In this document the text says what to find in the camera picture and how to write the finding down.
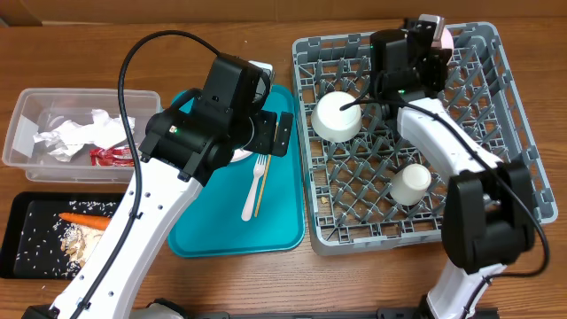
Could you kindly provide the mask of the white round plate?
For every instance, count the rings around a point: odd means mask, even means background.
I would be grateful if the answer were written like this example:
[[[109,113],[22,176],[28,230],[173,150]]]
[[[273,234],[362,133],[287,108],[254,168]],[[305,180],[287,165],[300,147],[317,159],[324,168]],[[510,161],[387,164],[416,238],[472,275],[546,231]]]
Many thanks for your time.
[[[246,158],[250,157],[252,153],[250,151],[246,151],[243,149],[237,149],[234,151],[233,157],[231,159],[231,163],[238,162],[240,160],[245,160]]]

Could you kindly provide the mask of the pink bowl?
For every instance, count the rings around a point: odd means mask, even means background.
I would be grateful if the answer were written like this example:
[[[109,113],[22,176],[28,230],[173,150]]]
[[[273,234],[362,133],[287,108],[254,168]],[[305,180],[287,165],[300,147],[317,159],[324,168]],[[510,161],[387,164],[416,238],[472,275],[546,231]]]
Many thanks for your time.
[[[446,65],[449,64],[454,53],[454,41],[446,27],[441,28],[440,26],[436,26],[431,49]]]

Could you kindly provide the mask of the cream bowl with nuts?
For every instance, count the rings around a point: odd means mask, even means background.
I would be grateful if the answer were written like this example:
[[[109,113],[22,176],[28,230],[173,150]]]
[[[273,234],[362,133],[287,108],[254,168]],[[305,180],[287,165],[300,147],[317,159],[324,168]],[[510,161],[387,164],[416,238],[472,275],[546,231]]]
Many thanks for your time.
[[[354,138],[361,131],[361,108],[352,105],[344,111],[340,110],[343,105],[354,101],[355,97],[343,91],[333,91],[320,98],[311,115],[315,133],[332,143],[343,143]]]

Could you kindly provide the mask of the white paper cup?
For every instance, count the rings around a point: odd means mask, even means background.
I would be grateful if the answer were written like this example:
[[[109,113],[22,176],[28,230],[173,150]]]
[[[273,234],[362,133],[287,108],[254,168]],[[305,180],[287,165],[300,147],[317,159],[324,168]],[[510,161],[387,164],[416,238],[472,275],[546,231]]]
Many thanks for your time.
[[[420,164],[410,164],[392,179],[391,197],[403,206],[417,204],[431,185],[431,173]]]

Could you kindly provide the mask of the red snack wrapper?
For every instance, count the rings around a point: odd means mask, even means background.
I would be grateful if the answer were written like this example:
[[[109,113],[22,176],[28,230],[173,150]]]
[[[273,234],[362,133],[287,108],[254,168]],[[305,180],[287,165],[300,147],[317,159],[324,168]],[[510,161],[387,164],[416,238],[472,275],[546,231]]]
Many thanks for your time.
[[[109,149],[95,148],[89,151],[91,165],[94,167],[133,167],[131,151],[126,146]]]

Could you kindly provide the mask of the white napkin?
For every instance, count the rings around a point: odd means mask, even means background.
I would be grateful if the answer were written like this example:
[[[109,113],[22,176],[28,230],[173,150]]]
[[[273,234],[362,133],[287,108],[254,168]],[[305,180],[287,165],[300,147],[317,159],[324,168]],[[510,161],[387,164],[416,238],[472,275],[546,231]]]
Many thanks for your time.
[[[111,118],[107,111],[93,109],[93,123],[85,126],[87,141],[96,147],[109,149],[126,140],[122,119]]]
[[[74,121],[64,121],[52,131],[35,133],[35,143],[44,142],[46,147],[54,147],[48,154],[58,161],[69,162],[88,142],[87,125],[80,125]]]

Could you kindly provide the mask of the orange carrot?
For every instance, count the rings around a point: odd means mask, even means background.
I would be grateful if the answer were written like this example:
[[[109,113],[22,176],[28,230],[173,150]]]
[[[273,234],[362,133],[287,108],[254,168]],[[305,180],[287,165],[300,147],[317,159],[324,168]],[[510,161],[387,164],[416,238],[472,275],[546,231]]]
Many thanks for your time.
[[[111,219],[105,216],[61,213],[58,217],[66,222],[76,223],[95,230],[105,230]]]

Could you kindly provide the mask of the nuts and rice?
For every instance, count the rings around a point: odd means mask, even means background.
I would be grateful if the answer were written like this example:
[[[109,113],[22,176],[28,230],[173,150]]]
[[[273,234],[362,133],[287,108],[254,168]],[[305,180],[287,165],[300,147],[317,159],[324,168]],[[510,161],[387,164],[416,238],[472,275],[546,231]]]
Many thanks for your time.
[[[103,232],[58,217],[61,213],[111,217],[118,203],[101,200],[34,200],[27,208],[13,273],[20,278],[71,279]]]

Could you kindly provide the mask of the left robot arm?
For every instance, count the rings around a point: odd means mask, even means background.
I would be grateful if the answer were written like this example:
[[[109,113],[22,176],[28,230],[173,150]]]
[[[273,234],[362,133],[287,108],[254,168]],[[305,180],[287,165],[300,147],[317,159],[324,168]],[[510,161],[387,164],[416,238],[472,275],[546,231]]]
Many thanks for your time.
[[[23,319],[187,317],[169,300],[141,310],[133,303],[170,230],[235,150],[287,153],[293,116],[264,110],[270,89],[259,65],[221,53],[203,89],[153,115],[128,191],[97,247],[50,305],[28,307]]]

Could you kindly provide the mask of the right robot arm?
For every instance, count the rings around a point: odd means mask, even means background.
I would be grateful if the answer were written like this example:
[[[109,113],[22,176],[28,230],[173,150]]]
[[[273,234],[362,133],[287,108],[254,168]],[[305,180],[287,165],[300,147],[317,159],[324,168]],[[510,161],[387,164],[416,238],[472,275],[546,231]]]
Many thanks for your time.
[[[447,114],[445,88],[453,51],[442,45],[444,21],[423,14],[369,38],[369,94],[386,125],[410,142],[447,186],[441,238],[448,261],[418,307],[384,308],[381,318],[496,318],[476,304],[506,268],[543,238],[533,215],[532,179],[476,143]]]

